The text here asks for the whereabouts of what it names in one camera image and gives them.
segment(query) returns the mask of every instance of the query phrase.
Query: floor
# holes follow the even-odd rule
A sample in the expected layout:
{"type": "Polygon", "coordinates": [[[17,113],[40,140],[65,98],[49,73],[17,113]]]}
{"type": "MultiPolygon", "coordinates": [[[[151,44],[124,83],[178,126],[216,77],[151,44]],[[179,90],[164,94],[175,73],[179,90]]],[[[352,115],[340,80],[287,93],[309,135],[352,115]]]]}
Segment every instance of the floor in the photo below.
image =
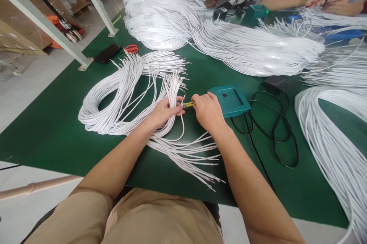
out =
{"type": "MultiPolygon", "coordinates": [[[[104,6],[110,17],[123,8],[122,0],[104,0],[104,6]]],[[[104,28],[104,24],[94,9],[80,16],[79,20],[80,25],[86,29],[84,39],[77,44],[83,50],[104,28]]],[[[0,59],[13,60],[23,72],[20,76],[11,76],[8,73],[6,81],[0,85],[1,133],[73,59],[62,49],[53,50],[49,56],[0,53],[0,59]]],[[[0,169],[12,165],[0,162],[0,169]]],[[[0,171],[0,191],[62,176],[65,174],[26,166],[7,169],[0,171]]],[[[63,200],[77,184],[78,181],[1,201],[0,243],[20,243],[34,224],[63,200]]],[[[220,205],[219,213],[225,244],[249,243],[240,211],[234,207],[220,205]]],[[[304,220],[294,219],[294,222],[307,243],[337,243],[346,231],[304,220]]],[[[351,239],[345,243],[356,242],[351,239]]]]}

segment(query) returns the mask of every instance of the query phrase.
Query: coiled white cable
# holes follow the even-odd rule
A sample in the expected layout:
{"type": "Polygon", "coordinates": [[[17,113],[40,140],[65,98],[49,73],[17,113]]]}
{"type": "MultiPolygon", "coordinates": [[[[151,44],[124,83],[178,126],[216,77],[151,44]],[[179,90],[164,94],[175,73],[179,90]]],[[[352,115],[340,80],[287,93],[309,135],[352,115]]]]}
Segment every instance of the coiled white cable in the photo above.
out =
{"type": "MultiPolygon", "coordinates": [[[[129,135],[153,111],[160,100],[168,97],[170,107],[176,106],[177,93],[179,89],[185,88],[183,78],[179,76],[179,73],[185,74],[184,65],[186,62],[172,52],[157,51],[143,57],[138,54],[127,54],[127,57],[121,61],[122,66],[116,64],[118,71],[98,82],[83,101],[78,120],[85,124],[87,131],[96,131],[99,134],[129,135]],[[149,76],[149,82],[146,90],[133,99],[134,88],[141,75],[149,76]],[[157,77],[162,78],[159,93],[156,84],[157,77]],[[146,96],[150,88],[154,88],[152,104],[131,122],[127,122],[127,117],[146,96]],[[98,107],[101,101],[113,91],[117,91],[115,98],[100,111],[98,107]]],[[[197,165],[216,165],[213,161],[217,160],[219,155],[204,157],[197,155],[197,153],[216,148],[215,143],[198,146],[199,142],[211,138],[207,132],[191,143],[177,143],[184,135],[185,130],[182,116],[183,132],[181,137],[176,140],[164,139],[163,137],[172,129],[174,121],[175,115],[171,116],[167,123],[152,135],[148,146],[166,154],[181,169],[192,174],[212,189],[209,183],[221,180],[201,170],[197,165]]]]}
{"type": "Polygon", "coordinates": [[[315,72],[301,74],[301,81],[309,86],[367,88],[367,48],[355,51],[355,46],[326,48],[319,61],[306,64],[315,72]]]}
{"type": "Polygon", "coordinates": [[[341,31],[351,29],[367,30],[367,16],[342,16],[330,14],[322,11],[320,8],[300,8],[300,15],[305,19],[311,19],[312,26],[343,26],[348,27],[328,32],[328,34],[336,34],[341,31]]]}
{"type": "Polygon", "coordinates": [[[367,89],[309,88],[296,96],[295,110],[311,152],[334,190],[359,243],[367,243],[367,159],[329,119],[319,99],[336,104],[367,122],[367,89]]]}
{"type": "Polygon", "coordinates": [[[308,38],[280,37],[218,20],[203,21],[193,40],[204,54],[251,76],[298,74],[325,49],[308,38]]]}
{"type": "Polygon", "coordinates": [[[123,0],[129,33],[153,50],[175,50],[199,26],[205,0],[123,0]]]}

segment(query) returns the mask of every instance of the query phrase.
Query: scissors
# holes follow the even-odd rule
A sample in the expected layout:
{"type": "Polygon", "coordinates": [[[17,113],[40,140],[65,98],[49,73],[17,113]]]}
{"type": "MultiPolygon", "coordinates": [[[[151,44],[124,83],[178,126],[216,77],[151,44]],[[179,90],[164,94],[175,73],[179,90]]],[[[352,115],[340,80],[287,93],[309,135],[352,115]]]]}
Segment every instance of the scissors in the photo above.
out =
{"type": "Polygon", "coordinates": [[[131,44],[125,48],[125,51],[128,52],[130,55],[132,55],[139,52],[139,48],[135,44],[131,44]]]}

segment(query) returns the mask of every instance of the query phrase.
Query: teal device base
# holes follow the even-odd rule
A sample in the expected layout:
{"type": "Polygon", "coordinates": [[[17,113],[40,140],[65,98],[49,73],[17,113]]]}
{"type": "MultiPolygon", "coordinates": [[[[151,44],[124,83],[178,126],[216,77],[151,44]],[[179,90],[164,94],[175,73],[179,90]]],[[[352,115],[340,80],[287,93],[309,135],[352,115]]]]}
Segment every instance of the teal device base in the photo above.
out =
{"type": "Polygon", "coordinates": [[[209,92],[217,96],[225,119],[240,116],[251,109],[250,104],[236,85],[213,87],[209,89],[209,92]]]}

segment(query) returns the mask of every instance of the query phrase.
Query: green work surface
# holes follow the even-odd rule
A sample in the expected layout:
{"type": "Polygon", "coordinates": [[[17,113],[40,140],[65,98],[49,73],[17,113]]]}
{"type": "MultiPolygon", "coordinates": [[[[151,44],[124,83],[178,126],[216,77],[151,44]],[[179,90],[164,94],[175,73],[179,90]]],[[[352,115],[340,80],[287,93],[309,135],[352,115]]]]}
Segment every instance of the green work surface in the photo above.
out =
{"type": "MultiPolygon", "coordinates": [[[[140,55],[150,51],[128,34],[122,18],[116,22],[115,26],[120,29],[115,37],[107,37],[108,31],[104,29],[83,53],[88,57],[95,57],[107,46],[114,43],[123,47],[137,44],[140,55]]],[[[222,61],[199,53],[191,45],[186,45],[176,50],[175,53],[191,62],[191,64],[186,65],[187,78],[189,79],[186,81],[188,88],[186,96],[188,98],[194,93],[203,94],[212,87],[222,85],[237,84],[247,99],[250,99],[254,92],[261,89],[260,83],[264,78],[246,76],[236,72],[222,61]]],[[[96,132],[88,132],[77,119],[84,96],[97,82],[115,72],[116,67],[112,62],[107,64],[93,62],[85,72],[81,72],[77,70],[79,66],[80,64],[74,60],[0,135],[0,160],[84,176],[102,157],[121,142],[124,136],[99,135],[96,132]]],[[[291,77],[291,79],[297,82],[297,77],[291,77]]],[[[142,76],[136,86],[135,94],[141,94],[146,89],[147,84],[148,78],[142,76]]],[[[294,96],[304,88],[297,83],[291,90],[289,94],[291,108],[287,114],[299,146],[300,162],[298,167],[287,169],[281,166],[275,158],[271,141],[257,128],[253,132],[254,141],[274,184],[276,194],[292,217],[346,227],[348,221],[343,209],[323,178],[303,137],[294,112],[294,96]]],[[[139,107],[131,114],[131,117],[148,106],[152,96],[153,92],[148,93],[139,107]]],[[[101,107],[106,106],[111,98],[112,96],[107,98],[101,107]]],[[[352,138],[360,149],[366,152],[366,125],[334,105],[327,103],[322,105],[337,125],[352,138]]],[[[267,130],[270,130],[276,116],[272,110],[261,104],[254,104],[253,115],[267,130]]],[[[238,117],[236,121],[240,127],[244,127],[242,118],[238,117]]],[[[185,135],[181,142],[192,142],[204,133],[204,129],[195,118],[194,109],[187,110],[184,122],[185,135]]],[[[233,128],[230,120],[227,120],[227,123],[233,128]]],[[[177,138],[181,132],[182,124],[177,118],[167,138],[177,138]]],[[[263,172],[250,138],[241,135],[236,130],[235,132],[251,159],[263,172]]],[[[278,151],[286,163],[290,163],[295,158],[292,141],[280,144],[278,151]]],[[[214,150],[204,154],[214,155],[218,153],[218,150],[214,150]]],[[[203,169],[227,182],[222,159],[219,158],[216,163],[218,165],[203,166],[203,169]]],[[[215,183],[213,185],[215,192],[208,190],[203,183],[182,171],[166,155],[149,147],[143,150],[127,184],[235,206],[228,182],[215,183]]]]}

